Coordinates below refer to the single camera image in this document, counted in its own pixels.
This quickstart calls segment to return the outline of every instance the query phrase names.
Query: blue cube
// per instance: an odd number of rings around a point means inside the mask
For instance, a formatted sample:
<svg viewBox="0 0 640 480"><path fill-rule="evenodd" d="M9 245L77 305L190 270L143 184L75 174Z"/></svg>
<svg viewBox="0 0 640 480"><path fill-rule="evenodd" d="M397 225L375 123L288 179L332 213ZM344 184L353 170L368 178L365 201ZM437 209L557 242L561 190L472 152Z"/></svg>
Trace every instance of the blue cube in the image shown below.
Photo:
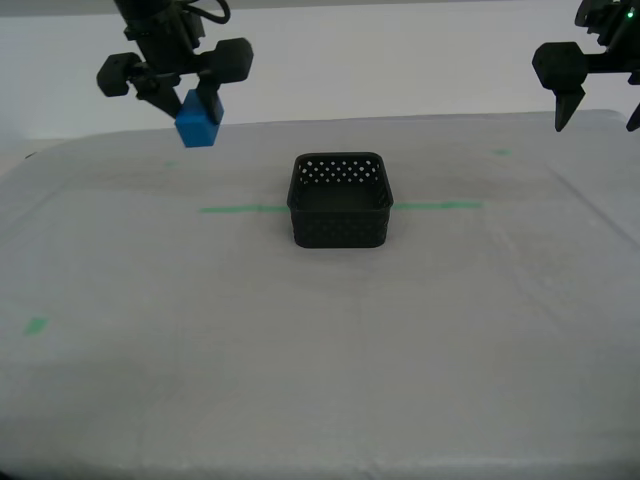
<svg viewBox="0 0 640 480"><path fill-rule="evenodd" d="M220 108L220 118L224 114L220 100L217 100ZM215 124L202 105L195 90L189 90L184 100L182 109L176 117L176 128L182 138L182 143L187 148L211 147L216 141L220 124Z"/></svg>

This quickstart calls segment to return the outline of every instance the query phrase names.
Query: black plastic basket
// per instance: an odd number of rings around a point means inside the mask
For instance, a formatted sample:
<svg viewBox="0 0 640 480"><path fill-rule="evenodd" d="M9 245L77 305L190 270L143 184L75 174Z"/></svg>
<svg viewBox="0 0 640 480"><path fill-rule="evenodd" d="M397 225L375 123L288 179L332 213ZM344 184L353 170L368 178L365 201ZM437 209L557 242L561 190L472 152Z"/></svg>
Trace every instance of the black plastic basket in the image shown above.
<svg viewBox="0 0 640 480"><path fill-rule="evenodd" d="M393 196L375 153L311 153L296 160L287 205L304 248L375 248L387 238Z"/></svg>

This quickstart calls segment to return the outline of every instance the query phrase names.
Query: green tape mark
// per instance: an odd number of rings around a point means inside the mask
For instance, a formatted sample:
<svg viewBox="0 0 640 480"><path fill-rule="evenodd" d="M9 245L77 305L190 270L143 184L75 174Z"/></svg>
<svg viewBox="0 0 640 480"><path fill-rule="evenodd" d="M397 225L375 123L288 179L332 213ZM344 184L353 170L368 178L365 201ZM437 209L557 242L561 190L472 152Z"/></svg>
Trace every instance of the green tape mark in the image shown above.
<svg viewBox="0 0 640 480"><path fill-rule="evenodd" d="M200 213L284 213L288 212L288 207L271 206L271 205L238 205L235 207L210 207L201 208Z"/></svg>
<svg viewBox="0 0 640 480"><path fill-rule="evenodd" d="M394 210L457 210L482 208L482 202L397 203Z"/></svg>
<svg viewBox="0 0 640 480"><path fill-rule="evenodd" d="M49 320L47 318L33 317L24 329L24 334L27 336L37 335L47 327L48 323Z"/></svg>
<svg viewBox="0 0 640 480"><path fill-rule="evenodd" d="M398 203L394 210L456 210L482 208L482 202L434 202L434 203ZM201 208L200 213L288 213L289 207L277 205L236 205L233 207Z"/></svg>

